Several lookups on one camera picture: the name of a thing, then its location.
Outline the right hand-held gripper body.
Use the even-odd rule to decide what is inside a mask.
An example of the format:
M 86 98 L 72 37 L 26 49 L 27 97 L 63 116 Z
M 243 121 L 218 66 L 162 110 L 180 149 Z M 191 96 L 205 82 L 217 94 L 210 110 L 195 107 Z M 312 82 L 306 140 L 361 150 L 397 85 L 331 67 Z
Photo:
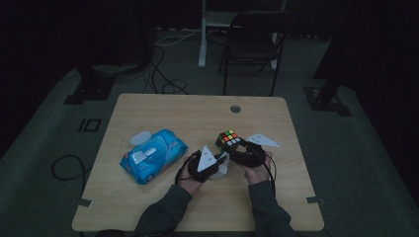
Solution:
M 266 152 L 263 146 L 279 147 L 280 143 L 271 139 L 270 137 L 258 132 L 245 140 L 248 141 L 249 149 L 247 151 L 240 151 L 244 155 L 242 162 L 236 162 L 249 168 L 254 168 L 262 165 L 265 162 Z

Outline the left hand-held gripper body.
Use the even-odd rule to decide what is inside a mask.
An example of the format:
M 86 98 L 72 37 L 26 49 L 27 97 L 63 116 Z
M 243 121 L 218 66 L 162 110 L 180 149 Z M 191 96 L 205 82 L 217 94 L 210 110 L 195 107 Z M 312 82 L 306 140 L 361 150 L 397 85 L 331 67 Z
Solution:
M 190 156 L 188 171 L 194 180 L 203 183 L 213 175 L 212 168 L 216 164 L 215 157 L 205 145 L 203 150 L 198 150 Z

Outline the white wet wipe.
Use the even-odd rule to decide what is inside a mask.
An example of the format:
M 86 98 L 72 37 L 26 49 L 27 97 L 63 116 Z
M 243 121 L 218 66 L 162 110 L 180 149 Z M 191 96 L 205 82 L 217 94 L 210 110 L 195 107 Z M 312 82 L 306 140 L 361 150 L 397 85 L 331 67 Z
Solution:
M 219 172 L 219 173 L 215 173 L 215 174 L 213 174 L 212 176 L 210 176 L 210 178 L 212 179 L 212 180 L 218 180 L 218 179 L 220 179 L 221 177 L 223 177 L 224 175 L 226 175 L 227 174 L 227 171 L 228 171 L 228 164 L 229 164 L 229 161 L 230 161 L 230 159 L 229 159 L 229 154 L 228 154 L 228 158 L 223 162 L 223 164 L 224 164 L 224 168 L 223 168 L 223 170 L 221 171 L 221 172 Z

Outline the multicoloured puzzle cube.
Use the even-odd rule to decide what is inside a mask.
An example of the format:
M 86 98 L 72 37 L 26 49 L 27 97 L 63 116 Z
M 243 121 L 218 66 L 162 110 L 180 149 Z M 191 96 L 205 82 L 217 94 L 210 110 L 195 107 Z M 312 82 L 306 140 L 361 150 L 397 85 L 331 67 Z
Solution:
M 236 149 L 240 142 L 241 138 L 232 129 L 229 129 L 218 135 L 215 146 L 221 152 L 230 152 Z

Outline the blue wet wipes pack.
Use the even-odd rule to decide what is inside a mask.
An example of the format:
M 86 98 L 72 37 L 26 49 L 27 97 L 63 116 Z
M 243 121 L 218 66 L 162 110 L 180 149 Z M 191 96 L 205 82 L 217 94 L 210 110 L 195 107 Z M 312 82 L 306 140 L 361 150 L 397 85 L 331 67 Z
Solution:
M 156 133 L 143 131 L 129 142 L 133 148 L 123 156 L 120 165 L 141 185 L 151 182 L 188 149 L 187 144 L 168 129 Z

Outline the person's right hand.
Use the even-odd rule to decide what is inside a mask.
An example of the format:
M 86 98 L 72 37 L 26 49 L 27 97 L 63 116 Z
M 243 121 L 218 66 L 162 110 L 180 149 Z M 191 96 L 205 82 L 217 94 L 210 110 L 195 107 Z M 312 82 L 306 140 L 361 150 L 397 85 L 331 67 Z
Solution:
M 244 177 L 248 181 L 249 185 L 255 185 L 270 179 L 272 155 L 272 152 L 267 151 L 265 163 L 258 167 L 249 168 L 241 165 L 241 168 L 244 170 Z

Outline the person's left hand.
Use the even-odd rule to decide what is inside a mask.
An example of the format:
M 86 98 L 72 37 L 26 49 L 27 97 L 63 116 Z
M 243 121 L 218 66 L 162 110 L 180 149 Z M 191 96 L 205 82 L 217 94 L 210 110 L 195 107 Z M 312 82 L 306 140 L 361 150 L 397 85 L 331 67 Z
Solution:
M 189 160 L 185 159 L 184 164 L 175 177 L 175 184 L 187 191 L 192 197 L 195 196 L 204 185 L 192 178 L 188 171 Z

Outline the black stand base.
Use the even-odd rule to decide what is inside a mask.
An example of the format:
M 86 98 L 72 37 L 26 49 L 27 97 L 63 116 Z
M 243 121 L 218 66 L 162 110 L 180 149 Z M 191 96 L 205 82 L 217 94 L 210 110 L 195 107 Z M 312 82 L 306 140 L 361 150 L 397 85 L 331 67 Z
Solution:
M 321 87 L 303 86 L 310 108 L 318 112 L 335 112 L 341 117 L 352 113 L 337 92 L 345 79 L 346 58 L 337 39 L 332 39 L 314 73 L 314 79 L 324 79 Z
M 115 83 L 115 77 L 101 76 L 91 65 L 76 66 L 80 81 L 65 105 L 82 105 L 85 101 L 107 101 Z

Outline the black folding chair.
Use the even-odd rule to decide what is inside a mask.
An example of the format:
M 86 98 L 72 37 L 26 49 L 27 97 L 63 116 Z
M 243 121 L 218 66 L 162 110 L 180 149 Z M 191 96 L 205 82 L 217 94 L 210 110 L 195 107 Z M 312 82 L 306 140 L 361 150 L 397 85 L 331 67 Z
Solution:
M 275 91 L 285 39 L 292 33 L 296 16 L 289 11 L 243 12 L 233 17 L 226 31 L 225 45 L 218 71 L 223 71 L 226 94 L 228 67 L 261 65 L 276 60 L 269 95 Z

